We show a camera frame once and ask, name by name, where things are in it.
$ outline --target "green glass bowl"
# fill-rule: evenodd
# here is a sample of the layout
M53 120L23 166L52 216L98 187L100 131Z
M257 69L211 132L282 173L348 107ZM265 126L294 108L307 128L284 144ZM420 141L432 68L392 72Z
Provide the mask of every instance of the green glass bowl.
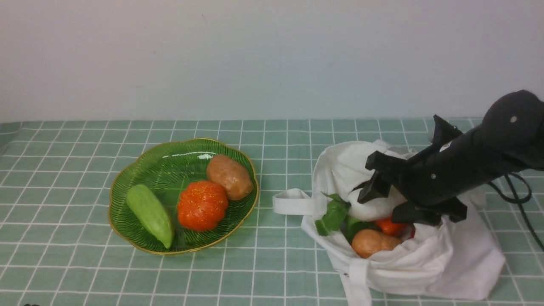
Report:
M229 201L225 218L214 230L196 232L184 229L177 221L180 193L189 183L207 179L206 168L216 154L229 156L243 165L254 184L253 191L242 200ZM127 191L141 183L153 191L172 218L176 231L170 249L147 232L127 206ZM197 138L157 145L121 171L110 190L108 218L114 232L136 248L152 254L178 255L202 250L226 239L250 215L258 198L255 167L245 154L217 140Z

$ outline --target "potato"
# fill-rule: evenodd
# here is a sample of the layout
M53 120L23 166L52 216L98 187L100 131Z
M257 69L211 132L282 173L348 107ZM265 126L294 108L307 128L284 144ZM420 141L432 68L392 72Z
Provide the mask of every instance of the potato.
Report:
M248 171L226 155L215 155L209 162L206 175L225 189L229 200L241 200L253 190Z
M382 232L364 229L355 234L351 247L361 258L369 258L381 250L393 250L402 241Z

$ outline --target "green leafy vegetable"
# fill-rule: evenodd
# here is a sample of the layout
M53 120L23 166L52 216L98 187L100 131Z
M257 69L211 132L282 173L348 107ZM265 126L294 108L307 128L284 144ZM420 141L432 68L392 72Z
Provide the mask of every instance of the green leafy vegetable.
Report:
M374 222L365 222L352 216L347 216L345 231L343 234L349 244L351 244L351 242L353 241L353 237L355 237L355 235L363 229L373 229L381 231L380 228L376 224L374 224Z
M340 225L348 216L348 204L338 194L325 194L331 201L327 204L327 212L316 221L317 233L320 236L328 236L330 232L340 231Z

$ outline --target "cloth bag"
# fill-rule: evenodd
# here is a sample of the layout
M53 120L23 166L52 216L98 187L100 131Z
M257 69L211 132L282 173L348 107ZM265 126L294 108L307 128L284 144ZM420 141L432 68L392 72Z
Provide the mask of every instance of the cloth bag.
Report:
M415 224L414 238L368 259L359 257L340 232L318 235L314 221L325 215L330 200L323 193L337 193L347 200L353 188L372 176L373 171L364 165L374 151L404 159L415 154L402 153L381 140L330 146L320 154L314 168L312 196L297 188L276 194L274 212L303 216L302 230L326 250L350 306L371 306L369 288L397 295L485 299L499 278L505 257L476 210L476 206L485 205L485 195L478 189L458 196L468 207L466 220L453 223L442 217L437 227ZM370 207L369 213L379 205L392 211L402 201L391 192L388 198L364 205Z

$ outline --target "orange tomato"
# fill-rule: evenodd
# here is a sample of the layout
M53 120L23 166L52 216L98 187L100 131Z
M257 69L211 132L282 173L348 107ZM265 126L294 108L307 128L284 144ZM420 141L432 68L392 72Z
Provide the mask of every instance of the orange tomato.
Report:
M180 194L177 219L181 226L190 230L213 230L225 218L227 207L223 186L206 180L192 182Z
M389 236L397 237L408 226L403 223L393 223L391 218L384 218L374 221L374 223L381 229L381 231Z

